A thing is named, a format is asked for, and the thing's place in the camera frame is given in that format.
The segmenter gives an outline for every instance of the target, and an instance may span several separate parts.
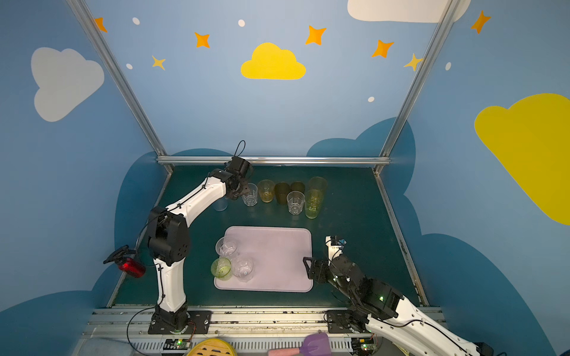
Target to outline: white cloud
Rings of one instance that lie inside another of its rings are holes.
[[[46,121],[58,121],[103,85],[105,75],[99,63],[85,60],[68,48],[59,52],[42,47],[32,55],[32,74],[39,86],[34,98],[38,114]]]
[[[461,0],[457,21],[471,0]],[[348,0],[348,13],[362,21],[439,22],[447,0]]]

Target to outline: orange star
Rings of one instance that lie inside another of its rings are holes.
[[[326,28],[321,28],[320,30],[316,30],[316,29],[312,28],[311,26],[309,26],[309,38],[307,38],[307,43],[305,43],[305,44],[316,43],[320,46],[321,36],[325,32],[325,30],[326,30]]]
[[[105,26],[103,26],[103,18],[102,17],[95,19],[95,23],[97,24],[97,27],[99,28],[99,30],[101,30],[103,32],[107,32],[107,29],[105,28]]]
[[[384,42],[378,40],[378,48],[376,49],[376,52],[374,52],[374,54],[372,56],[373,57],[382,56],[382,57],[386,58],[386,56],[388,55],[388,49],[390,49],[390,46],[393,44],[394,44],[394,42],[384,43]]]
[[[477,22],[475,22],[475,24],[473,26],[471,26],[472,29],[477,30],[477,33],[480,34],[481,33],[481,29],[483,28],[483,25],[489,21],[491,17],[487,17],[485,16],[485,14],[481,11],[481,15],[479,15],[479,18],[477,19]]]
[[[210,37],[210,35],[198,35],[197,32],[194,32],[194,34],[196,35],[196,38],[198,39],[198,43],[196,43],[196,47],[207,47],[210,48],[210,45],[208,44],[208,37]]]

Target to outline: metal frame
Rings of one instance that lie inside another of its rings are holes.
[[[95,309],[82,333],[73,356],[86,340],[108,338],[127,342],[127,323],[133,315],[146,306],[116,306],[110,309]],[[327,310],[346,308],[294,307],[294,306],[191,306],[189,310],[212,311],[208,334],[197,334],[189,349],[206,338],[223,337],[238,354],[260,354],[269,349],[298,347],[308,334],[327,332],[324,313]],[[419,308],[444,328],[447,327],[440,308]],[[163,350],[167,339],[176,335],[149,335],[148,328],[152,309],[139,313],[129,326],[129,337],[137,350],[149,355],[180,353],[180,350]],[[370,333],[328,334],[333,353],[346,353],[351,349],[351,338],[367,337]]]
[[[160,193],[158,194],[158,198],[156,198],[156,202],[154,203],[155,206],[158,205],[158,202],[160,201],[160,199],[162,199],[162,196],[164,195],[164,191],[166,190],[166,186],[170,182],[171,177],[172,177],[172,172],[169,171],[168,175],[166,176],[166,180],[164,180],[164,184],[162,184],[162,189],[160,190]],[[135,245],[135,249],[139,248],[145,233],[146,233],[146,227],[144,229],[142,229],[141,234],[137,237],[137,243]],[[107,301],[107,308],[110,308],[113,306],[113,302],[115,301],[115,298],[117,297],[117,293],[119,292],[119,288],[121,288],[121,284],[123,284],[123,281],[125,280],[126,276],[127,276],[127,274],[125,272],[121,273],[121,276],[119,277],[119,280],[117,281],[117,284],[115,285],[115,289],[113,290],[113,293],[111,294],[111,297],[109,298],[109,301]]]
[[[152,145],[152,148],[156,154],[160,156],[167,155],[166,150],[160,142],[156,131],[154,131],[154,128],[146,116],[143,107],[135,96],[135,93],[129,85],[127,78],[120,69],[119,62],[117,62],[117,59],[113,55],[113,52],[107,44],[105,37],[103,37],[101,31],[93,21],[93,15],[91,14],[89,7],[87,4],[85,4],[84,0],[67,0],[67,3],[81,24],[81,27],[85,31],[87,38],[89,38],[93,44],[95,51],[97,51],[97,54],[99,54],[99,57],[101,57],[101,60],[115,81],[115,84],[119,88],[119,91],[123,95],[123,98],[125,98],[125,101],[127,102],[127,105],[129,105],[129,108],[135,116],[135,119],[139,122],[139,125],[141,126],[141,129],[146,135],[148,141]],[[165,168],[169,173],[172,172],[172,166],[165,165]]]
[[[285,157],[241,156],[254,165],[387,165],[389,157]],[[160,164],[172,165],[221,165],[231,161],[231,156],[158,156]]]
[[[93,44],[95,50],[101,57],[103,63],[105,64],[109,74],[115,81],[119,91],[125,98],[125,101],[129,105],[135,119],[139,122],[143,132],[145,133],[147,139],[152,145],[154,151],[157,153],[157,162],[164,165],[168,171],[168,177],[162,187],[158,201],[161,199],[162,194],[168,184],[170,177],[173,172],[173,165],[218,165],[225,163],[231,159],[230,156],[168,156],[165,148],[163,147],[160,139],[154,130],[152,124],[150,123],[146,113],[144,112],[141,104],[136,98],[131,86],[128,84],[127,78],[120,69],[116,58],[112,54],[112,51],[107,44],[105,38],[103,37],[101,31],[98,29],[93,21],[93,16],[86,5],[84,0],[66,0],[70,8],[74,12],[76,18],[81,24],[83,30],[87,34],[87,37]],[[447,35],[453,25],[453,19],[455,12],[461,0],[449,0],[442,16],[437,24],[434,34],[427,46],[426,52],[424,54],[424,60],[420,64],[420,68],[416,72],[412,84],[408,93],[406,94],[404,103],[396,117],[396,120],[384,142],[382,151],[379,157],[244,157],[251,163],[255,165],[362,165],[362,166],[374,166],[374,177],[378,184],[378,188],[382,195],[382,199],[386,205],[386,210],[390,217],[390,222],[394,229],[394,233],[400,244],[402,255],[408,267],[410,276],[416,291],[418,293],[418,298],[420,303],[424,306],[429,306],[427,297],[425,295],[424,289],[420,282],[420,278],[417,274],[416,268],[413,264],[412,258],[410,256],[408,247],[405,243],[404,236],[398,225],[398,221],[390,204],[390,200],[386,193],[386,189],[382,180],[380,178],[381,169],[390,163],[391,151],[412,111],[412,108],[421,92],[421,89],[428,77],[428,74],[443,46]],[[140,244],[144,232],[139,236],[137,240],[137,246]],[[117,283],[115,290],[112,293],[111,298],[107,304],[107,307],[112,305],[113,300],[119,290],[121,283],[123,282],[125,273],[121,274],[119,282]]]
[[[382,200],[384,201],[384,205],[386,206],[388,217],[390,217],[392,228],[394,229],[394,233],[396,234],[396,239],[398,239],[398,244],[400,245],[402,256],[404,257],[404,261],[406,262],[408,272],[410,273],[410,277],[412,278],[412,283],[416,288],[416,293],[418,294],[420,303],[423,306],[429,306],[428,297],[426,296],[424,287],[422,286],[422,282],[420,281],[420,276],[418,275],[418,271],[416,270],[416,266],[414,265],[414,261],[412,260],[412,256],[410,255],[410,250],[408,250],[408,245],[406,244],[406,240],[404,240],[404,234],[402,234],[402,230],[400,229],[400,225],[398,224],[398,219],[396,219],[394,209],[392,209],[392,204],[390,203],[390,199],[388,198],[388,193],[386,192],[384,183],[380,178],[380,173],[374,172],[374,178],[376,179],[376,183],[378,184],[380,195],[382,195]]]
[[[386,141],[384,142],[384,146],[382,147],[382,151],[380,151],[381,157],[390,156],[390,153],[396,144],[396,140],[398,139],[400,132],[402,132],[404,124],[412,112],[412,108],[414,107],[414,104],[416,103],[416,100],[418,99],[418,96],[422,90],[422,87],[428,78],[428,74],[431,71],[433,64],[435,63],[435,60],[441,48],[443,47],[443,43],[449,34],[449,30],[451,30],[454,22],[453,19],[455,17],[455,11],[457,10],[457,7],[461,1],[462,0],[449,0],[447,2],[447,5],[443,10],[443,14],[439,19],[437,27],[435,28],[433,36],[427,45],[426,52],[424,53],[424,60],[420,62],[420,68],[414,76],[410,90],[408,91],[408,94],[406,94],[406,98],[404,99],[404,103],[400,108],[400,112],[398,112],[398,116],[396,116],[394,125],[392,125],[392,128],[388,133]],[[374,167],[374,170],[378,173],[381,169],[382,166],[380,165]]]

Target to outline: yellow cloud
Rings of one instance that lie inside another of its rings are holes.
[[[546,215],[570,225],[570,100],[537,94],[509,109],[488,107],[475,131]]]
[[[306,71],[293,52],[269,42],[260,44],[242,64],[242,75],[249,79],[300,79]]]

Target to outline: purple spatula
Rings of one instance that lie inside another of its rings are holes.
[[[269,350],[267,356],[332,356],[328,335],[325,333],[313,334],[305,337],[303,346],[294,349]]]

